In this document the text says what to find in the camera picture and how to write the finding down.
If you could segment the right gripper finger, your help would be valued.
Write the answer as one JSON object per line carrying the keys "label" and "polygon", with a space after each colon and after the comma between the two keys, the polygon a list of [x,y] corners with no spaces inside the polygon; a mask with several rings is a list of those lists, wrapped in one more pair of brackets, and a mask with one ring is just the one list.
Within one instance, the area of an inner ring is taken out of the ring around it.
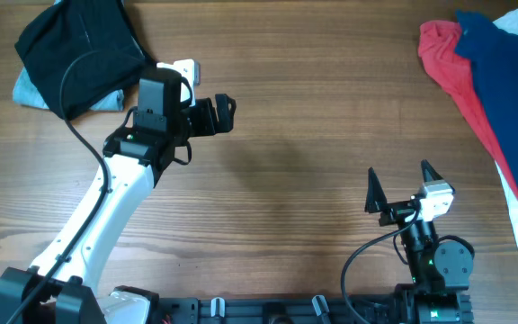
{"label": "right gripper finger", "polygon": [[423,159],[421,161],[421,172],[425,183],[433,183],[443,180],[443,177],[433,168],[433,166],[426,159]]}
{"label": "right gripper finger", "polygon": [[368,190],[364,210],[367,213],[377,213],[384,212],[387,208],[388,200],[384,194],[380,180],[374,169],[370,167],[368,169]]}

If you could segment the black t-shirt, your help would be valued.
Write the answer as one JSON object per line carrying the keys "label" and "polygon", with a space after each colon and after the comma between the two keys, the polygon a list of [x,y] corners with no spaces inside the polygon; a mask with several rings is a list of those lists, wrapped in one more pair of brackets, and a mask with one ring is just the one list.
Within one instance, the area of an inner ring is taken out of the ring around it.
{"label": "black t-shirt", "polygon": [[60,119],[91,111],[156,64],[121,0],[57,1],[25,27],[14,47],[48,110]]}

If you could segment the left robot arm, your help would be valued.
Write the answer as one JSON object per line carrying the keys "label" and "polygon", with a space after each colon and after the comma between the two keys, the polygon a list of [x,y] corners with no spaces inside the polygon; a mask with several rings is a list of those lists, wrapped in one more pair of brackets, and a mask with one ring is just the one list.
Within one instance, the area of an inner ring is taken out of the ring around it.
{"label": "left robot arm", "polygon": [[176,148],[191,137],[232,131],[237,104],[226,94],[186,106],[141,103],[97,155],[95,180],[54,241],[26,270],[0,277],[0,323],[160,323],[158,294],[121,286],[95,295],[130,216],[151,194]]}

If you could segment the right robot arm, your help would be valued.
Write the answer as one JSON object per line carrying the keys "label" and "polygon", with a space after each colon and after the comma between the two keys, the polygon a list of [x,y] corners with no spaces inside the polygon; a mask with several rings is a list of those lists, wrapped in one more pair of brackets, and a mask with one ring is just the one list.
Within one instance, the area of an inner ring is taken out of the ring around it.
{"label": "right robot arm", "polygon": [[455,189],[428,161],[421,162],[423,183],[418,192],[403,202],[389,202],[375,171],[368,170],[367,213],[380,215],[379,225],[396,225],[401,233],[411,284],[398,284],[379,305],[362,308],[371,323],[449,323],[474,321],[469,277],[475,250],[465,239],[439,236],[434,220],[446,214]]}

